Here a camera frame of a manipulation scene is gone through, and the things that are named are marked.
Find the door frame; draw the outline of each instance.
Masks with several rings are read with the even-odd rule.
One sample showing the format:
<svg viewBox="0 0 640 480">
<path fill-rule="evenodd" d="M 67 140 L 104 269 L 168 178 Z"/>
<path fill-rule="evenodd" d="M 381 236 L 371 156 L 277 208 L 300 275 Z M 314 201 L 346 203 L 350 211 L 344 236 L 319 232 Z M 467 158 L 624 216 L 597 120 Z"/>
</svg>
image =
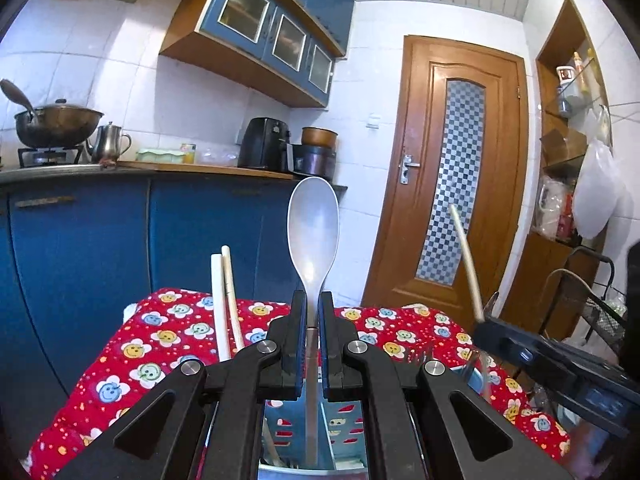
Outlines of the door frame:
<svg viewBox="0 0 640 480">
<path fill-rule="evenodd" d="M 402 47 L 402 70 L 400 76 L 400 95 L 398 99 L 398 114 L 396 115 L 396 132 L 394 134 L 393 149 L 391 152 L 391 162 L 389 164 L 389 172 L 386 178 L 385 198 L 382 204 L 382 214 L 380 215 L 380 224 L 376 234 L 376 243 L 373 249 L 373 256 L 367 281 L 362 296 L 362 304 L 374 305 L 374 280 L 380 266 L 384 253 L 384 246 L 391 224 L 392 207 L 396 199 L 396 186 L 400 177 L 400 158 L 404 152 L 404 130 L 407 120 L 409 92 L 410 92 L 410 76 L 412 70 L 412 62 L 414 57 L 414 45 L 419 43 L 438 44 L 441 46 L 462 46 L 468 50 L 478 52 L 480 54 L 489 54 L 491 56 L 500 57 L 507 61 L 514 62 L 518 76 L 518 86 L 520 88 L 520 131 L 519 131 L 519 149 L 518 161 L 516 168 L 516 184 L 514 202 L 520 202 L 520 208 L 511 210 L 509 218 L 509 227 L 506 237 L 504 238 L 504 246 L 500 251 L 500 260 L 504 264 L 500 265 L 494 273 L 494 282 L 492 290 L 498 290 L 500 282 L 506 270 L 515 234 L 518 229 L 518 219 L 522 209 L 522 198 L 524 196 L 525 174 L 527 171 L 527 158 L 529 149 L 529 99 L 527 93 L 527 75 L 524 65 L 524 59 L 515 54 L 509 54 L 501 50 L 481 46 L 465 41 L 446 40 L 443 38 L 432 38 L 428 36 L 405 36 L 404 45 Z"/>
</svg>

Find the red tablecloth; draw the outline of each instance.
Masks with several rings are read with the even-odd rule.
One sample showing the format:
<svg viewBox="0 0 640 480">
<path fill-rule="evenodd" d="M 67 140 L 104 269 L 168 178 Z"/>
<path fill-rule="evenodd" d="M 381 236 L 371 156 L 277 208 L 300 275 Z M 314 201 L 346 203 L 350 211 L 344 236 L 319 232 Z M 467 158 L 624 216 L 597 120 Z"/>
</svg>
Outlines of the red tablecloth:
<svg viewBox="0 0 640 480">
<path fill-rule="evenodd" d="M 31 447 L 24 466 L 33 479 L 55 476 L 184 359 L 195 357 L 206 365 L 218 362 L 213 300 L 208 294 L 165 288 L 140 301 L 134 310 L 80 377 L 52 426 Z M 264 339 L 270 321 L 286 315 L 289 307 L 239 300 L 238 311 L 250 344 Z M 465 363 L 472 349 L 470 336 L 456 323 L 420 304 L 336 311 L 356 324 L 360 339 L 381 346 L 395 359 L 433 342 L 434 357 L 455 367 Z M 560 425 L 533 412 L 521 386 L 495 362 L 490 363 L 490 380 L 496 410 L 554 459 L 567 452 L 569 439 Z"/>
</svg>

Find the triangular cutout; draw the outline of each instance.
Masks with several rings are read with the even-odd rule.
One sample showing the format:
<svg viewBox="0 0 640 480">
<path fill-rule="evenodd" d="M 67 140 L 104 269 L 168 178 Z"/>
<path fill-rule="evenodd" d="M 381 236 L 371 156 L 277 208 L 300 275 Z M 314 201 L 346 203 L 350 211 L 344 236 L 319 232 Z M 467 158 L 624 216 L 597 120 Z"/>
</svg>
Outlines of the triangular cutout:
<svg viewBox="0 0 640 480">
<path fill-rule="evenodd" d="M 511 438 L 462 393 L 453 392 L 449 400 L 462 425 L 471 453 L 478 462 L 484 462 L 511 449 L 513 446 Z"/>
<path fill-rule="evenodd" d="M 142 460 L 151 458 L 174 402 L 173 392 L 165 392 L 158 397 L 118 434 L 114 440 L 115 447 Z"/>
</svg>

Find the screw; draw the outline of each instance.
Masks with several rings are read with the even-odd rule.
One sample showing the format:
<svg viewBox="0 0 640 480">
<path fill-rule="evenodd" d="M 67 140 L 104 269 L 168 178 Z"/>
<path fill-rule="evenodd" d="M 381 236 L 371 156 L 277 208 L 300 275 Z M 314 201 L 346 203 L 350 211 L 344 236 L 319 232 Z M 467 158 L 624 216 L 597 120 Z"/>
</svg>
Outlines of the screw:
<svg viewBox="0 0 640 480">
<path fill-rule="evenodd" d="M 424 365 L 424 371 L 429 375 L 442 375 L 444 373 L 444 370 L 444 364 L 442 364 L 442 362 L 438 361 L 437 359 L 432 359 Z"/>
<path fill-rule="evenodd" d="M 180 371 L 185 375 L 195 375 L 201 368 L 202 365 L 200 364 L 200 361 L 191 360 L 183 362 L 180 366 Z"/>
<path fill-rule="evenodd" d="M 364 354 L 367 351 L 367 344 L 364 341 L 356 339 L 347 345 L 347 350 L 352 354 Z"/>
<path fill-rule="evenodd" d="M 274 343 L 270 339 L 263 339 L 262 341 L 258 342 L 255 347 L 261 354 L 270 354 L 271 352 L 275 351 L 278 345 L 276 345 L 276 343 Z"/>
<path fill-rule="evenodd" d="M 529 352 L 526 348 L 524 350 L 520 350 L 520 358 L 526 362 L 530 363 L 533 361 L 533 354 Z"/>
</svg>

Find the spoon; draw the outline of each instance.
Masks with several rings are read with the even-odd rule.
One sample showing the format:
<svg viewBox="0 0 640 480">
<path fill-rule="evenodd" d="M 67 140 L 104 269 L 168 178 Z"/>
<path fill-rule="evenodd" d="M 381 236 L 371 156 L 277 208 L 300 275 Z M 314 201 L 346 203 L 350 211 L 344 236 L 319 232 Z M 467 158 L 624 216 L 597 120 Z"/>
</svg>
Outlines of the spoon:
<svg viewBox="0 0 640 480">
<path fill-rule="evenodd" d="M 289 254 L 306 292 L 306 466 L 318 462 L 318 300 L 338 250 L 338 199 L 322 178 L 293 190 L 287 213 Z"/>
<path fill-rule="evenodd" d="M 2 79 L 0 80 L 0 90 L 2 90 L 2 93 L 7 99 L 9 99 L 9 101 L 27 108 L 34 122 L 38 121 L 36 110 L 33 109 L 31 101 L 29 101 L 24 92 L 20 90 L 16 85 L 14 85 L 8 79 Z"/>
</svg>

